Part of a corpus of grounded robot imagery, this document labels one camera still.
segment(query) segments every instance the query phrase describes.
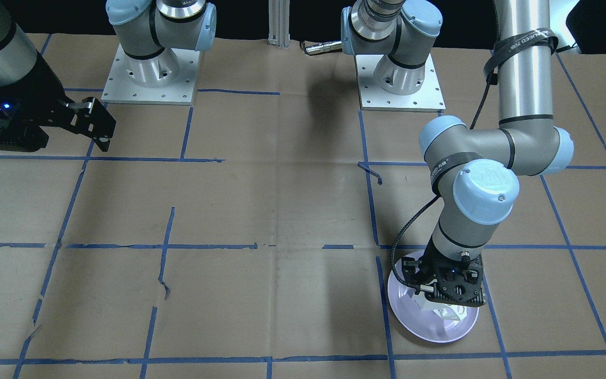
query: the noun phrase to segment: black background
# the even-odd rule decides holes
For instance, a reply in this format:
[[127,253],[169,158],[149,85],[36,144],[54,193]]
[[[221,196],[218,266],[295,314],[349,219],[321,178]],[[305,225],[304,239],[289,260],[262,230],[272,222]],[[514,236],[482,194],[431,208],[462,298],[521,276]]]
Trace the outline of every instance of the black background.
[[[105,0],[2,0],[29,33],[114,34]],[[217,7],[218,38],[267,39],[267,0],[210,0]],[[443,15],[436,47],[492,48],[496,20],[492,0],[430,0]],[[289,36],[296,41],[340,39],[340,17],[354,0],[291,0]],[[582,53],[606,54],[606,0],[580,0],[567,25]]]

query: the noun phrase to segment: light blue joint cap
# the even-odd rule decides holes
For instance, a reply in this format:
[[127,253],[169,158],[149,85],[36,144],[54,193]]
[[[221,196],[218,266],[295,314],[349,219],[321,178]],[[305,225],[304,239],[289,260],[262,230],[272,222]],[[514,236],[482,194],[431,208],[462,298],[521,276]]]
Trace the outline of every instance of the light blue joint cap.
[[558,130],[560,136],[560,146],[558,146],[558,152],[555,154],[555,158],[551,161],[546,170],[541,171],[540,175],[554,174],[562,170],[570,164],[572,157],[574,156],[574,141],[570,137],[570,134],[565,130],[557,126],[553,129]]
[[426,0],[406,0],[401,12],[406,22],[426,36],[436,37],[441,31],[441,11]]
[[149,5],[151,0],[107,0],[106,14],[113,26],[123,25],[146,12]]
[[507,218],[519,190],[514,172],[490,159],[470,161],[452,183],[457,207],[469,220],[481,225],[495,225]]
[[352,47],[352,29],[349,24],[349,12],[352,7],[343,8],[341,12],[341,42],[343,44],[343,53],[355,55]]
[[212,3],[206,3],[205,7],[203,26],[200,29],[195,51],[208,51],[214,45],[214,35],[217,30],[217,9]]
[[427,149],[431,145],[431,142],[438,137],[439,134],[445,132],[448,128],[451,128],[455,125],[464,125],[467,127],[462,120],[453,115],[445,115],[436,117],[425,125],[422,132],[420,132],[420,136],[418,138],[420,143],[420,151],[422,152],[422,156],[425,156],[427,153]]

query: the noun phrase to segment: silver cylinder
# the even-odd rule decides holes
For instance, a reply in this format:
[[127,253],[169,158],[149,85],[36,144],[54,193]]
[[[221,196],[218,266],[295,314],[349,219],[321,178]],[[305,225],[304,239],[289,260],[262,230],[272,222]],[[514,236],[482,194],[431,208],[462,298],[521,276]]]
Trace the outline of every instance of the silver cylinder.
[[16,26],[14,38],[0,50],[0,87],[14,84],[29,74],[37,56],[32,41]]
[[158,57],[134,59],[126,56],[128,77],[138,86],[154,88],[175,81],[179,73],[179,60],[171,48],[166,48]]
[[205,0],[157,0],[156,7],[161,14],[183,19],[199,14],[205,7]]
[[[549,28],[548,0],[496,0],[500,39]],[[533,46],[509,58],[498,72],[500,120],[553,115],[551,49]]]
[[403,2],[397,2],[394,5],[397,9],[393,14],[376,12],[373,9],[376,7],[374,3],[374,0],[357,0],[350,10],[349,18],[353,28],[360,36],[371,41],[380,41],[387,38],[394,30],[397,24],[395,18],[399,14]]
[[416,69],[407,69],[395,65],[387,55],[383,55],[376,69],[373,70],[373,77],[380,88],[390,94],[410,95],[421,88],[425,79],[425,65]]

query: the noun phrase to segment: mounting plate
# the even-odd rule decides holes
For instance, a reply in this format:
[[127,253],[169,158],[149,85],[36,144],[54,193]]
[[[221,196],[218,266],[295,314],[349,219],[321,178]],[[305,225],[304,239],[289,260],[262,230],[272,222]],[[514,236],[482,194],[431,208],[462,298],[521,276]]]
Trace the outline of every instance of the mounting plate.
[[146,88],[133,82],[125,70],[125,52],[119,45],[102,93],[103,103],[193,105],[200,52],[173,48],[179,75],[167,86]]
[[446,108],[441,87],[433,66],[431,55],[425,62],[425,79],[420,89],[412,94],[400,96],[390,94],[378,86],[373,77],[382,55],[356,55],[357,82],[361,109],[371,111],[437,112]]

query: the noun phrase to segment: white object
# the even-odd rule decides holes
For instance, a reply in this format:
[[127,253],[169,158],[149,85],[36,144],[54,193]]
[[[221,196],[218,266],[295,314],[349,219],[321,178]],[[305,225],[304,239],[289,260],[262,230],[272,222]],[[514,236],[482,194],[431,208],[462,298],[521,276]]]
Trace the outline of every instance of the white object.
[[[421,255],[422,250],[407,254],[415,259]],[[397,272],[401,273],[401,260],[397,262]],[[425,341],[457,341],[467,335],[478,320],[477,307],[438,304],[424,299],[423,293],[416,296],[414,292],[413,288],[399,283],[394,272],[390,273],[387,295],[392,311],[408,331]]]

